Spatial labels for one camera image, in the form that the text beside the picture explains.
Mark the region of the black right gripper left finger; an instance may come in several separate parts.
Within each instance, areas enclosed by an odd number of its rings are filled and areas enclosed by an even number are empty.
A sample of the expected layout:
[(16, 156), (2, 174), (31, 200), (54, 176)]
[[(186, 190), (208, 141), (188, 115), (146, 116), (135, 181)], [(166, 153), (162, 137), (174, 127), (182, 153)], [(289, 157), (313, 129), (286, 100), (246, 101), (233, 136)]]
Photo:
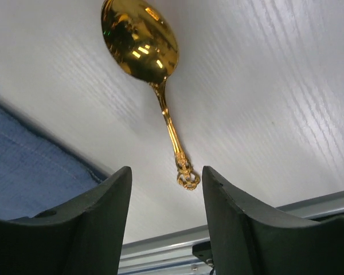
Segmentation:
[(123, 167), (33, 218), (0, 219), (0, 274), (117, 274), (131, 187)]

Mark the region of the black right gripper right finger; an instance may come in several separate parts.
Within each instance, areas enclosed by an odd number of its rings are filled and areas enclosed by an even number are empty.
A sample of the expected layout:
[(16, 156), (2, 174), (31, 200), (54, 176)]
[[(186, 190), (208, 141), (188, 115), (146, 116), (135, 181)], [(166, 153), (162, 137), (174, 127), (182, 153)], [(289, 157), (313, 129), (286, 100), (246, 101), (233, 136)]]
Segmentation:
[(344, 215), (324, 221), (276, 209), (202, 171), (217, 274), (344, 274)]

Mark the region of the blue cloth placemat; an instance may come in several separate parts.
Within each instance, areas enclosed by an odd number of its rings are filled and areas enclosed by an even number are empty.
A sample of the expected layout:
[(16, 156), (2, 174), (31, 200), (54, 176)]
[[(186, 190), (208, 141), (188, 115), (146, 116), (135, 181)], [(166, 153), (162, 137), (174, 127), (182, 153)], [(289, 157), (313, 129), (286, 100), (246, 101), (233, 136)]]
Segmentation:
[(0, 106), (0, 219), (33, 217), (106, 178)]

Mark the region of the gold spoon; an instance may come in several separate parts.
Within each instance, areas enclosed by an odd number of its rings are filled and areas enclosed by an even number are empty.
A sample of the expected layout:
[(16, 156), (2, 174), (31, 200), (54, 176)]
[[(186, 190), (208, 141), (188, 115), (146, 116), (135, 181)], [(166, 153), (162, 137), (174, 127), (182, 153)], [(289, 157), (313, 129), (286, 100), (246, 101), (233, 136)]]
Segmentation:
[(200, 176), (185, 154), (166, 102), (166, 81), (179, 61), (177, 39), (163, 15), (146, 1), (104, 1), (101, 27), (105, 44), (122, 70), (155, 92), (174, 150), (177, 183), (195, 190)]

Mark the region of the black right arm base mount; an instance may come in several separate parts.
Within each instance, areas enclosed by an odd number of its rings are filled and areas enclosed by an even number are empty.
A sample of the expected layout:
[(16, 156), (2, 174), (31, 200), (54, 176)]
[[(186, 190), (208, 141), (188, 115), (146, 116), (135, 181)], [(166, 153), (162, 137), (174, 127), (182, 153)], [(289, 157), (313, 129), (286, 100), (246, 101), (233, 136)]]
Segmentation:
[(193, 245), (192, 254), (211, 268), (214, 267), (213, 253), (210, 241), (200, 242)]

